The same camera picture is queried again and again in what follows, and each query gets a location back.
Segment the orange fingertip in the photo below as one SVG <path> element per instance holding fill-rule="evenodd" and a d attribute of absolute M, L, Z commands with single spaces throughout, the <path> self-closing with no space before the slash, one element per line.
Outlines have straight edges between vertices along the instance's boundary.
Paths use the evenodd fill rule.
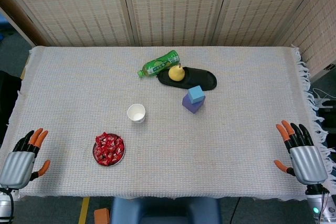
<path fill-rule="evenodd" d="M 49 168 L 50 160 L 46 160 L 42 166 L 42 168 L 37 172 L 38 176 L 42 176 L 44 173 L 46 173 L 47 169 Z"/>
<path fill-rule="evenodd" d="M 295 134 L 292 126 L 290 126 L 290 124 L 285 121 L 285 120 L 282 120 L 281 123 L 283 124 L 283 126 L 285 127 L 286 131 L 288 132 L 288 135 L 293 135 Z"/>
<path fill-rule="evenodd" d="M 285 130 L 285 128 L 282 127 L 282 125 L 280 125 L 280 124 L 277 124 L 276 127 L 277 127 L 278 131 L 280 132 L 280 134 L 282 136 L 282 139 L 284 141 L 288 141 L 290 138 L 289 138 L 289 135 L 288 135 L 287 131 Z"/>
<path fill-rule="evenodd" d="M 282 170 L 284 173 L 287 173 L 286 170 L 287 170 L 287 166 L 284 165 L 281 161 L 279 160 L 274 160 L 274 164 L 280 169 Z"/>
<path fill-rule="evenodd" d="M 48 135 L 48 131 L 44 131 L 36 140 L 34 146 L 41 148 L 42 142 L 43 140 L 46 138 L 46 136 Z"/>
<path fill-rule="evenodd" d="M 35 142 L 36 142 L 36 140 L 37 140 L 37 138 L 38 138 L 38 136 L 41 134 L 41 132 L 43 131 L 43 128 L 39 128 L 37 131 L 35 131 L 34 133 L 33 133 L 33 135 L 31 136 L 31 138 L 30 138 L 30 140 L 29 140 L 29 144 L 35 144 Z"/>

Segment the purple block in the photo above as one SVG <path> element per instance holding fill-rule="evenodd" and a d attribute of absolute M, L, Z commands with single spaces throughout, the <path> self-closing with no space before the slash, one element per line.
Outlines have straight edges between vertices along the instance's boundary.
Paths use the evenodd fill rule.
<path fill-rule="evenodd" d="M 196 102 L 192 104 L 188 97 L 188 94 L 186 94 L 182 100 L 182 105 L 195 114 L 196 111 L 203 105 L 204 100 L 205 100 L 205 97 L 203 98 L 201 102 Z"/>

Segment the orange object on floor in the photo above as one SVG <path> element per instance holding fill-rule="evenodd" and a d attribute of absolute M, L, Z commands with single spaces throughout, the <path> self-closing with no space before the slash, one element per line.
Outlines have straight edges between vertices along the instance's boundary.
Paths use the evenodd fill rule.
<path fill-rule="evenodd" d="M 110 222 L 110 213 L 107 208 L 97 209 L 94 212 L 94 224 L 109 224 Z"/>

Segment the blue cube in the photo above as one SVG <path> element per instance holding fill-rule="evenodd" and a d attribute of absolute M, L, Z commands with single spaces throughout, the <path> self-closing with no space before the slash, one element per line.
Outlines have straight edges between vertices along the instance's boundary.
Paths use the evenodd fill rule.
<path fill-rule="evenodd" d="M 201 89 L 201 86 L 195 86 L 191 89 L 188 89 L 188 97 L 190 99 L 191 104 L 194 104 L 196 102 L 203 101 L 205 95 L 203 93 L 203 90 Z"/>
<path fill-rule="evenodd" d="M 191 101 L 190 101 L 188 95 L 186 94 L 185 97 L 182 100 L 182 105 L 185 106 L 189 111 L 191 111 L 195 114 L 197 112 L 197 110 L 203 105 L 204 100 L 205 100 L 205 97 L 201 102 L 196 102 L 194 104 L 191 104 Z"/>

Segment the bottle cap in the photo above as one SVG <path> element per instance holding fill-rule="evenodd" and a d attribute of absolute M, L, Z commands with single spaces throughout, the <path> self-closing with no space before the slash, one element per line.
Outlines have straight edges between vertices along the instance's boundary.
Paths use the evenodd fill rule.
<path fill-rule="evenodd" d="M 143 76 L 144 76 L 142 70 L 139 70 L 139 71 L 138 71 L 138 76 L 139 76 L 139 77 L 143 77 Z"/>

